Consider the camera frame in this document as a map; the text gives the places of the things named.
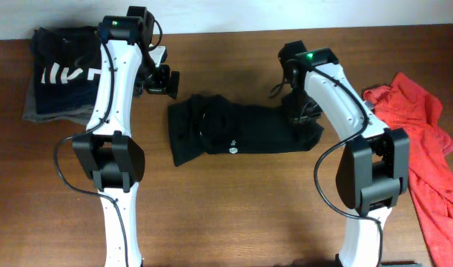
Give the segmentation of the black polo shirt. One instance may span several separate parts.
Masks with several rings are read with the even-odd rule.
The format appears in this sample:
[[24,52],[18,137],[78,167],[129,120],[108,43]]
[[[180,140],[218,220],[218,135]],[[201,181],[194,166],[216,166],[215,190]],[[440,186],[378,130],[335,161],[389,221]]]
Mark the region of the black polo shirt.
[[224,96],[192,95],[168,107],[168,133],[176,167],[207,154],[281,154],[310,151],[323,127],[293,125],[285,108],[241,105]]

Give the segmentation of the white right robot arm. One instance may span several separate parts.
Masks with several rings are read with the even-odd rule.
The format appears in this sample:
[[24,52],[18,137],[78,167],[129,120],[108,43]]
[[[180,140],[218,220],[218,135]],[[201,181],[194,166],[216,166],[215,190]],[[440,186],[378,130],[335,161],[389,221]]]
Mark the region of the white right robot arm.
[[301,41],[289,42],[278,53],[283,80],[293,94],[316,103],[340,141],[317,160],[313,177],[324,159],[343,149],[336,174],[342,210],[324,193],[324,203],[346,217],[345,239],[336,266],[381,266],[383,228],[409,184],[410,139],[379,119],[348,81],[331,48],[307,50]]

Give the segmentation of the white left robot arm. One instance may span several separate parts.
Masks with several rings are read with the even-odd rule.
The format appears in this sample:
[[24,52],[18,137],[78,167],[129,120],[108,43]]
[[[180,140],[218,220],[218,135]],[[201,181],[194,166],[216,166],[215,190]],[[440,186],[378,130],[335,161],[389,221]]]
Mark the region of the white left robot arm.
[[141,266],[136,231],[136,195],[145,173],[145,152],[131,137],[133,98],[143,92],[176,98],[180,74],[165,63],[166,47],[152,42],[158,21],[146,7],[106,16],[97,33],[101,73],[85,133],[72,147],[94,195],[101,200],[106,266]]

